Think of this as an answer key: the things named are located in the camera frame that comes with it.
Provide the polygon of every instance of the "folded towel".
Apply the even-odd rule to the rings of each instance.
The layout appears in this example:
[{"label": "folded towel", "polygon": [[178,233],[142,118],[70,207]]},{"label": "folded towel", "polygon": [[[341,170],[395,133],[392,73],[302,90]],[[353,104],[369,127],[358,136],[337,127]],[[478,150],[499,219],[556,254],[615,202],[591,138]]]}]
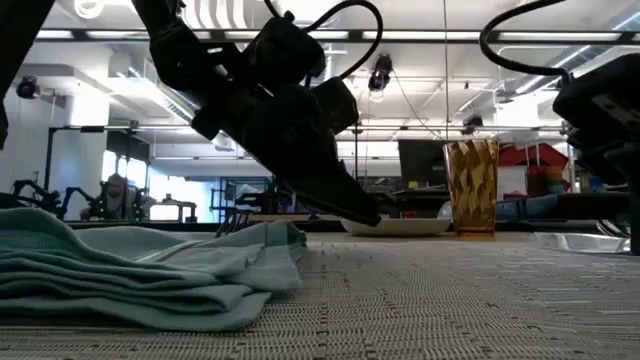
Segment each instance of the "folded towel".
[{"label": "folded towel", "polygon": [[138,227],[73,231],[40,210],[0,210],[0,314],[99,313],[170,331],[237,330],[272,292],[301,286],[305,241],[286,222],[213,239]]}]

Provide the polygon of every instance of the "table surface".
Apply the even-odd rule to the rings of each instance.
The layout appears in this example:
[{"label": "table surface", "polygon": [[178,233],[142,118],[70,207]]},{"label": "table surface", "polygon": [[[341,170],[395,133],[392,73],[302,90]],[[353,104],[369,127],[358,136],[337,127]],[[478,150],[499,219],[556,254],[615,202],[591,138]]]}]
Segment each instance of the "table surface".
[{"label": "table surface", "polygon": [[309,234],[302,289],[251,328],[157,333],[0,319],[0,358],[638,359],[640,260],[495,241]]}]

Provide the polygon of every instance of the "person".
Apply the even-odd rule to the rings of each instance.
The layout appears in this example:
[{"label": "person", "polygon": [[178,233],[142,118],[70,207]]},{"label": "person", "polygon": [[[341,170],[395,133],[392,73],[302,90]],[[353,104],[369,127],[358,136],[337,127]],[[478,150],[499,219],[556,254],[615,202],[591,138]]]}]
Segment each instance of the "person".
[{"label": "person", "polygon": [[[124,206],[124,191],[127,190],[127,208],[125,211],[125,218],[122,217],[122,206]],[[133,203],[136,199],[136,190],[127,186],[125,178],[119,174],[113,174],[109,176],[106,185],[106,214],[105,218],[111,220],[125,220],[134,221],[135,213],[133,211]],[[144,214],[143,217],[149,215],[149,210],[156,203],[156,200],[150,196],[142,195],[140,200],[140,209]],[[80,218],[88,220],[91,216],[91,208],[82,209],[80,211]]]}]

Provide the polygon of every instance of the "ceiling light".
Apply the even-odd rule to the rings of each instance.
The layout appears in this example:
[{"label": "ceiling light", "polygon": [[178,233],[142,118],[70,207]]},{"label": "ceiling light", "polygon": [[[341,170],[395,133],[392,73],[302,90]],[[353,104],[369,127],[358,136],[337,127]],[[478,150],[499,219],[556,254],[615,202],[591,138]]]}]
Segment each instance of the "ceiling light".
[{"label": "ceiling light", "polygon": [[[375,31],[365,31],[362,37],[373,40],[377,36]],[[384,31],[382,39],[385,40],[477,40],[480,32],[477,31]]]},{"label": "ceiling light", "polygon": [[500,40],[533,41],[613,41],[620,33],[611,32],[503,32]]},{"label": "ceiling light", "polygon": [[146,31],[91,30],[87,31],[87,36],[101,40],[149,39],[149,33]]},{"label": "ceiling light", "polygon": [[239,29],[247,28],[244,21],[244,0],[233,0],[233,22]]},{"label": "ceiling light", "polygon": [[194,31],[193,33],[200,40],[209,40],[209,39],[211,39],[211,34],[208,31]]},{"label": "ceiling light", "polygon": [[613,30],[620,30],[638,18],[640,18],[640,11],[627,18],[627,20],[621,22],[618,26],[614,27]]},{"label": "ceiling light", "polygon": [[347,55],[347,50],[325,50],[325,55]]},{"label": "ceiling light", "polygon": [[226,31],[224,34],[228,40],[238,40],[238,39],[251,40],[254,37],[258,36],[258,33],[259,33],[258,31],[250,30],[250,31]]},{"label": "ceiling light", "polygon": [[36,39],[73,39],[73,34],[68,30],[40,30]]},{"label": "ceiling light", "polygon": [[200,1],[200,21],[205,29],[214,29],[216,24],[211,18],[210,1]]},{"label": "ceiling light", "polygon": [[229,16],[227,15],[227,0],[216,1],[216,19],[218,20],[218,24],[220,24],[221,28],[233,28],[229,22]]},{"label": "ceiling light", "polygon": [[[560,60],[557,64],[553,65],[554,68],[557,67],[561,67],[564,64],[568,63],[569,61],[575,59],[578,55],[582,54],[583,52],[587,51],[589,48],[591,47],[591,45],[587,45],[587,46],[583,46],[580,48],[580,50],[572,53],[571,55],[567,56],[566,58]],[[516,90],[516,93],[521,94],[524,92],[527,92],[529,89],[531,89],[531,87],[533,87],[533,85],[537,84],[538,81],[542,80],[544,78],[544,76],[536,76],[534,77],[531,81],[529,81],[528,83],[522,85],[521,87],[519,87]]]},{"label": "ceiling light", "polygon": [[369,100],[374,103],[381,103],[384,100],[384,91],[370,91]]},{"label": "ceiling light", "polygon": [[184,129],[178,129],[178,130],[174,130],[176,134],[181,134],[181,135],[194,135],[197,134],[197,132],[191,128],[184,128]]},{"label": "ceiling light", "polygon": [[312,31],[309,33],[316,40],[340,40],[349,37],[348,31]]},{"label": "ceiling light", "polygon": [[196,13],[195,0],[182,0],[185,4],[184,20],[192,29],[202,29],[202,24],[198,20],[198,14]]}]

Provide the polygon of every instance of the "glass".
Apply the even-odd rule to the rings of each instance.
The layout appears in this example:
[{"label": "glass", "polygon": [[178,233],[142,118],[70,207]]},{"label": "glass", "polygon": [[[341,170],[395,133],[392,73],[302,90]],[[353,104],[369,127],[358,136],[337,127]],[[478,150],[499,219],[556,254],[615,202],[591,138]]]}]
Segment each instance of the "glass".
[{"label": "glass", "polygon": [[467,140],[444,146],[453,227],[459,236],[495,234],[498,142]]}]

